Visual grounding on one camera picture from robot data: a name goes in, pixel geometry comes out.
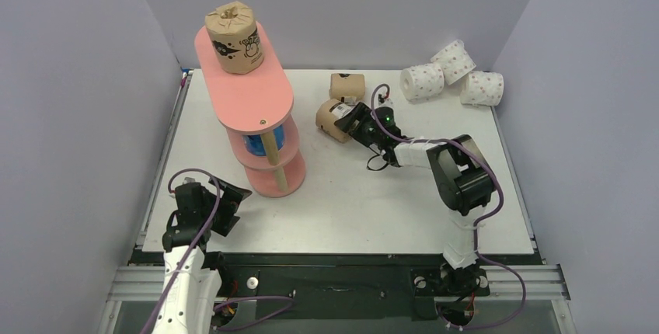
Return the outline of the brown roll front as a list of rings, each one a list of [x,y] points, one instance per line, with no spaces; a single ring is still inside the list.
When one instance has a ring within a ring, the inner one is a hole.
[[[340,143],[346,143],[351,136],[340,130],[335,122],[345,117],[354,106],[348,105],[338,99],[325,101],[316,112],[316,126],[325,134]]]

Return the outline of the blue roll sideways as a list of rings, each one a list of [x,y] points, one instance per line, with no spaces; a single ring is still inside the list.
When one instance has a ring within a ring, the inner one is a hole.
[[[285,142],[284,126],[280,125],[274,129],[274,137],[277,144],[277,149],[281,150]],[[265,147],[260,135],[244,135],[243,140],[246,150],[252,155],[266,156]]]

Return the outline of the brown paper roll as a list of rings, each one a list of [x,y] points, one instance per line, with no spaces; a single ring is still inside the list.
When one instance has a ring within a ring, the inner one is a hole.
[[[204,25],[225,72],[244,75],[262,64],[260,33],[248,5],[239,1],[221,5],[204,17]]]

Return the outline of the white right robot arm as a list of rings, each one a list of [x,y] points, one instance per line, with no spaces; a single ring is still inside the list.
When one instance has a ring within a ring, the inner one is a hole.
[[[483,167],[486,159],[475,141],[468,134],[443,143],[407,137],[396,126],[393,109],[389,106],[371,110],[364,103],[353,106],[337,103],[329,111],[339,131],[367,148],[376,147],[390,166],[432,171],[451,221],[443,251],[449,265],[439,270],[438,282],[449,293],[459,292],[469,283],[466,267],[478,259],[474,222],[484,215],[491,193],[496,190]]]

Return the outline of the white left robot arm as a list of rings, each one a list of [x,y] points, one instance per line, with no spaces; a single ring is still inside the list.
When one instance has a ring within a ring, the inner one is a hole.
[[[176,210],[162,236],[165,265],[162,293],[152,313],[153,333],[207,333],[216,295],[226,293],[232,274],[218,265],[204,266],[214,234],[227,236],[239,221],[239,205],[252,191],[215,176],[212,193],[194,179],[171,190]]]

